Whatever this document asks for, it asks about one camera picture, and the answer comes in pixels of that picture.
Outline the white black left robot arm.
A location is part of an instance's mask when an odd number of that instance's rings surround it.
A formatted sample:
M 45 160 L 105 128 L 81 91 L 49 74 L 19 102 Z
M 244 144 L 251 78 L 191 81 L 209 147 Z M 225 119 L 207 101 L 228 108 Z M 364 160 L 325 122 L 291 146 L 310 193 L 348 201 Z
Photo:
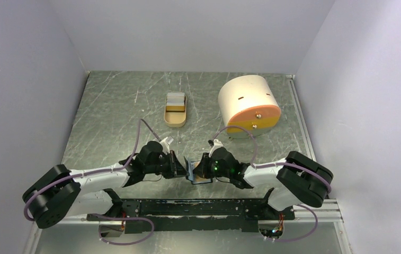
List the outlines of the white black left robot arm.
M 126 217 L 114 190 L 139 183 L 150 174 L 172 179 L 185 177 L 188 171 L 165 141 L 149 141 L 139 152 L 104 168 L 75 170 L 56 165 L 23 194 L 25 218 L 46 229 L 81 214 L 99 214 L 109 220 Z

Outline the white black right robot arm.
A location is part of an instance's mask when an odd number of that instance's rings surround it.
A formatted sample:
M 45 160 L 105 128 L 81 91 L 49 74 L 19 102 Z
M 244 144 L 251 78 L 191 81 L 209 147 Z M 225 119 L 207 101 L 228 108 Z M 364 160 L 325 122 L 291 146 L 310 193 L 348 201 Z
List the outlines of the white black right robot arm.
M 224 147 L 205 153 L 199 163 L 188 170 L 188 179 L 227 178 L 239 189 L 269 186 L 262 214 L 275 219 L 289 206 L 305 204 L 319 208 L 331 192 L 333 173 L 298 151 L 290 151 L 278 161 L 251 164 L 238 161 Z

